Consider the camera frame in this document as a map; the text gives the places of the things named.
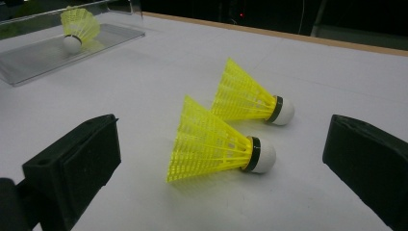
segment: dark background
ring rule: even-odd
[[[302,26],[300,21],[304,5]],[[310,36],[321,0],[141,0],[143,11]],[[408,0],[327,0],[320,24],[408,36]]]

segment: table surface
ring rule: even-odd
[[[52,142],[115,114],[122,163],[73,230],[391,230],[321,157],[333,114],[408,140],[406,53],[191,22],[146,15],[144,38],[17,88],[0,82],[0,176],[21,181]],[[168,184],[184,96],[209,108],[228,57],[295,105],[287,126],[232,123],[269,140],[276,164]]]

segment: clear plastic box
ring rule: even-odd
[[[0,5],[0,14],[5,9],[17,15],[13,19],[0,21],[0,78],[12,86],[19,86],[37,79],[45,73],[74,64],[100,51],[121,44],[130,39],[144,36],[139,0],[102,0],[92,3],[75,1],[72,8],[84,8],[91,12],[100,23],[100,33],[92,41],[83,44],[77,54],[69,54],[63,47],[64,30],[61,13],[66,11],[66,1],[49,1],[44,6],[51,10],[46,13],[23,15],[19,6]],[[32,12],[36,7],[26,7]]]

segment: black band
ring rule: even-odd
[[[273,113],[270,116],[270,118],[267,120],[267,122],[272,123],[273,121],[275,121],[276,118],[279,117],[280,111],[282,110],[282,105],[283,105],[283,98],[281,96],[276,96],[275,110],[273,110]]]
[[[74,36],[74,35],[67,35],[67,36],[65,36],[66,38],[67,37],[73,37],[73,38],[76,38],[76,39],[78,39],[79,40],[79,42],[81,42],[81,44],[82,44],[82,41],[81,41],[81,39],[80,38],[78,38],[78,37],[76,37],[76,36]]]
[[[252,137],[252,156],[244,171],[251,171],[258,165],[259,156],[261,155],[261,142],[258,138]]]

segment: yellow shuttlecock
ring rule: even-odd
[[[272,95],[232,59],[228,59],[211,112],[224,120],[263,118],[287,124],[294,115],[288,99]]]
[[[61,13],[64,28],[64,48],[71,54],[78,53],[81,45],[95,38],[100,31],[99,22],[85,9],[70,9]]]
[[[273,146],[245,137],[186,96],[166,180],[238,167],[263,173],[275,159]]]

